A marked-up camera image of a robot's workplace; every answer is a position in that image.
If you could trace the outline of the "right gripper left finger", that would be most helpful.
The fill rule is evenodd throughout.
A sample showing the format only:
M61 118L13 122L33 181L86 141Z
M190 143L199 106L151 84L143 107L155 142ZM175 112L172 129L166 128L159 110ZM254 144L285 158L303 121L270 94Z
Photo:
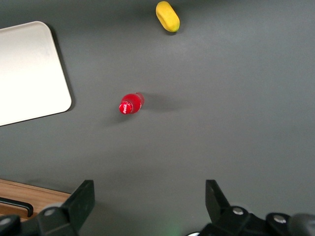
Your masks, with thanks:
M77 236L95 206L93 180L85 180L61 206L44 209L37 215L40 236Z

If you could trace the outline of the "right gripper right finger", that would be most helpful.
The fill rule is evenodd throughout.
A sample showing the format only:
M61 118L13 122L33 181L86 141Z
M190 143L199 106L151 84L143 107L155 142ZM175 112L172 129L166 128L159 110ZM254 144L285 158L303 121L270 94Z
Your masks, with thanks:
M231 206L215 180L207 180L205 204L211 222L201 231L202 236L253 236L247 228L251 215L242 207Z

